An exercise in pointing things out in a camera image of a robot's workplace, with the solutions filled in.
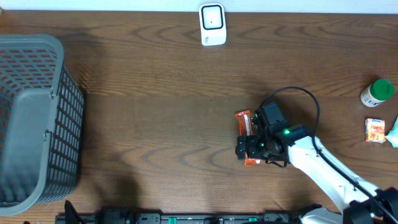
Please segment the orange red candy bar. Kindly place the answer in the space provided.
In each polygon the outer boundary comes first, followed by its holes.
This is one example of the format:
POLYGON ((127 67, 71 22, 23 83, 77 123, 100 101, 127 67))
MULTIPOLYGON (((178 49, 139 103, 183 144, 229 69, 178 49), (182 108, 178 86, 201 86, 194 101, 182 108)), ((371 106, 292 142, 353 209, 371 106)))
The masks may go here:
POLYGON ((253 135, 250 115, 251 110, 244 110, 234 114, 239 123, 239 136, 235 153, 239 160, 243 160, 246 167, 260 164, 261 162, 260 159, 251 159, 248 157, 248 137, 253 135))

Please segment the small orange snack packet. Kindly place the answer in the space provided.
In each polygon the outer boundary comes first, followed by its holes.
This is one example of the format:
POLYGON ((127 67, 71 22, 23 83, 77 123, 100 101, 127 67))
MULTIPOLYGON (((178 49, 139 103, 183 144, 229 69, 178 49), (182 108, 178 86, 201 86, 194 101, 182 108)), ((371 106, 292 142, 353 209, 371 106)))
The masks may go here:
POLYGON ((384 120, 368 118, 364 124, 366 142, 384 143, 386 141, 384 120))

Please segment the green lid jar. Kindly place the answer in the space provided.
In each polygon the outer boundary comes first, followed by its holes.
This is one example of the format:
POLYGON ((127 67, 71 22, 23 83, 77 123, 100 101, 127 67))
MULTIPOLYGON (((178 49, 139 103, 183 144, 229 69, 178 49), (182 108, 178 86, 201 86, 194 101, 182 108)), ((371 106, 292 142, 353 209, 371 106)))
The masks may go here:
POLYGON ((360 99, 365 106, 374 108, 389 100, 394 94, 395 87, 389 80, 378 79, 361 92, 360 99))

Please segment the teal white wipes packet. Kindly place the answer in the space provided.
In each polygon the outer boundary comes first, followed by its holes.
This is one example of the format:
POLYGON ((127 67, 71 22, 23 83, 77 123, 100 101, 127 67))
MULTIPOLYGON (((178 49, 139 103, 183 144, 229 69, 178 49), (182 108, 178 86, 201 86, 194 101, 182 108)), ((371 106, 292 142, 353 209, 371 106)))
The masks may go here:
POLYGON ((386 135, 386 139, 392 144, 392 147, 398 148, 398 117, 394 121, 391 130, 386 135))

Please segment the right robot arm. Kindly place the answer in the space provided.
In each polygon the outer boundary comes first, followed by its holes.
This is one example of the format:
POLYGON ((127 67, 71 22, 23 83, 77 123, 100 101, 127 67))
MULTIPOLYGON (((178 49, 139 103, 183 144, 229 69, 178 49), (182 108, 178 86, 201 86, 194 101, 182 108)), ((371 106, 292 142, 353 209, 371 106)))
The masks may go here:
POLYGON ((380 189, 339 161, 303 125, 291 126, 277 104, 235 114, 239 136, 235 153, 245 166, 265 162, 285 168, 291 164, 310 177, 339 210, 314 205, 290 223, 397 223, 397 189, 380 189))

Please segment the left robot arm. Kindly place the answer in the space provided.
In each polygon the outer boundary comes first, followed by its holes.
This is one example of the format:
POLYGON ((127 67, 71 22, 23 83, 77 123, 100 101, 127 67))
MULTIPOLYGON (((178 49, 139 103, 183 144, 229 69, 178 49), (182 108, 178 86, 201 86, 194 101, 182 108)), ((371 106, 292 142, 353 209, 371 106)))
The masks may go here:
POLYGON ((69 200, 65 212, 55 217, 55 224, 136 224, 136 217, 128 209, 104 208, 96 213, 78 213, 69 200))

